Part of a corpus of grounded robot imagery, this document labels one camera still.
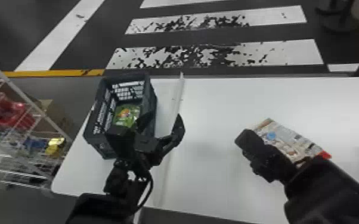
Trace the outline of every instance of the metal wire shelf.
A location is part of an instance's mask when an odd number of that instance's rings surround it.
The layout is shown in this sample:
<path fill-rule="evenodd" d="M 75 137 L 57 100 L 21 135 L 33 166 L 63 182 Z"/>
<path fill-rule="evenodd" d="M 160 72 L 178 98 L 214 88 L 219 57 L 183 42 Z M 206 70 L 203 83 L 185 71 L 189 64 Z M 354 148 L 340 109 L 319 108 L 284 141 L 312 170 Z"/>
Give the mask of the metal wire shelf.
<path fill-rule="evenodd" d="M 4 85 L 20 100 L 14 100 L 13 112 L 0 114 L 0 183 L 49 188 L 72 140 L 0 71 L 0 92 Z M 43 120 L 55 131 L 38 131 Z"/>

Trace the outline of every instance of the white stripe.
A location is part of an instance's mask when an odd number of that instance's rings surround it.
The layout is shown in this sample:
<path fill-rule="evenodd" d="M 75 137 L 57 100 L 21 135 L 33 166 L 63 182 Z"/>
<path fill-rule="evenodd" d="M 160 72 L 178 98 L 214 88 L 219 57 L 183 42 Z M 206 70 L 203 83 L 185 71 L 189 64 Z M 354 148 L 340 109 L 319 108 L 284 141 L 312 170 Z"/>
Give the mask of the white stripe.
<path fill-rule="evenodd" d="M 144 0 L 141 8 L 161 7 L 167 5 L 185 5 L 201 2 L 218 2 L 223 0 Z"/>
<path fill-rule="evenodd" d="M 328 65 L 330 72 L 352 72 L 352 71 L 356 71 L 358 67 L 359 67 L 359 63 Z"/>
<path fill-rule="evenodd" d="M 170 69 L 227 64 L 246 66 L 300 66 L 323 64 L 315 40 L 273 41 L 225 45 L 117 48 L 107 69 Z"/>
<path fill-rule="evenodd" d="M 125 34 L 306 23 L 300 5 L 154 18 L 136 18 Z"/>
<path fill-rule="evenodd" d="M 16 68 L 49 70 L 104 0 L 81 0 Z"/>

